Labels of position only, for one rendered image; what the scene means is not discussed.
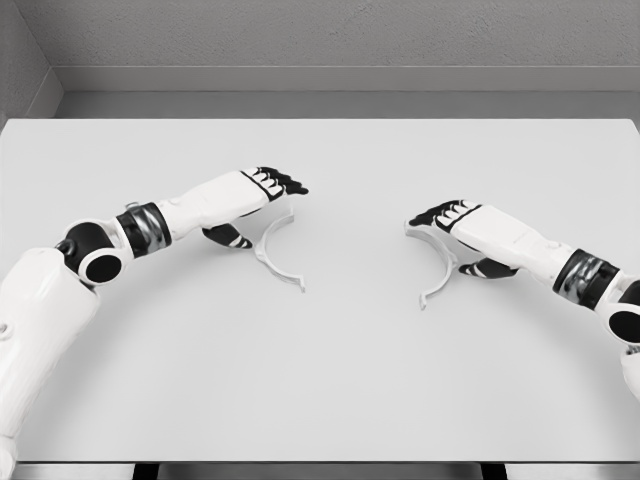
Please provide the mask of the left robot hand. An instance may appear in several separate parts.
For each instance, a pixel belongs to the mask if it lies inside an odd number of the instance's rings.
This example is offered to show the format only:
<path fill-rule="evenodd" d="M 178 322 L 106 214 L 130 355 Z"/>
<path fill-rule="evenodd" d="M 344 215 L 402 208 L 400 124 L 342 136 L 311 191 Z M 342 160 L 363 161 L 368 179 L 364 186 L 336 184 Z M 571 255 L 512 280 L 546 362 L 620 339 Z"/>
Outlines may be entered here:
<path fill-rule="evenodd" d="M 290 175 L 272 167 L 254 167 L 225 174 L 205 186 L 202 233 L 215 243 L 251 249 L 252 242 L 231 222 L 255 213 L 283 196 L 306 195 L 309 190 Z"/>

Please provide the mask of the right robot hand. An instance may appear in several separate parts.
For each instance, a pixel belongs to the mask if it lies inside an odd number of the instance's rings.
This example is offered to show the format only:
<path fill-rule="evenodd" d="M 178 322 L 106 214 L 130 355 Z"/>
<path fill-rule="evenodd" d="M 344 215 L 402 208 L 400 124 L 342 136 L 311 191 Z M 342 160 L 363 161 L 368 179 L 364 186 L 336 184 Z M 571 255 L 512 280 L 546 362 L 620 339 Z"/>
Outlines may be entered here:
<path fill-rule="evenodd" d="M 409 225 L 436 227 L 468 248 L 485 254 L 476 262 L 461 265 L 460 273 L 482 279 L 513 277 L 518 267 L 501 263 L 500 259 L 508 259 L 509 256 L 501 257 L 499 254 L 496 259 L 491 247 L 491 242 L 498 238 L 495 228 L 500 223 L 496 223 L 496 219 L 500 219 L 499 212 L 489 206 L 469 200 L 449 200 L 415 216 Z"/>

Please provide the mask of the wide white table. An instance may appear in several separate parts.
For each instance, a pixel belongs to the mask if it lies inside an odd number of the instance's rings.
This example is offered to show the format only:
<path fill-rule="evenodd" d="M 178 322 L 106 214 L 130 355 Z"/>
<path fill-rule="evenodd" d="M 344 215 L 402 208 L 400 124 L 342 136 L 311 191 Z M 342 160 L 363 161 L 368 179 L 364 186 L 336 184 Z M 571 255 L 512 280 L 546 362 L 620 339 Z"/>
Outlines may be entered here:
<path fill-rule="evenodd" d="M 407 219 L 466 198 L 640 273 L 629 120 L 11 120 L 0 275 L 65 228 L 271 166 L 270 243 L 193 232 L 134 261 L 63 356 L 22 461 L 640 461 L 622 346 L 526 273 L 443 276 Z"/>

